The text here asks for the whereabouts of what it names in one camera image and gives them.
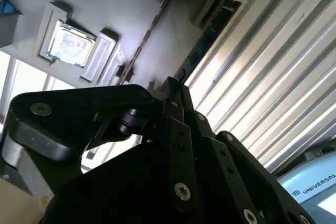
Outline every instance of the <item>black metal bracket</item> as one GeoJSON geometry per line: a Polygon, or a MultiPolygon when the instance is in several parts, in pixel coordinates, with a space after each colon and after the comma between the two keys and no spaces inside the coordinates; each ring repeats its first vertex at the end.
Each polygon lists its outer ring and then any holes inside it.
{"type": "Polygon", "coordinates": [[[239,140],[229,132],[215,136],[186,86],[168,78],[161,91],[163,101],[135,85],[17,96],[0,142],[0,175],[51,201],[46,224],[158,216],[212,223],[223,212],[227,223],[307,224],[304,216],[314,224],[239,140]],[[85,150],[131,134],[144,141],[81,174],[85,150]]]}

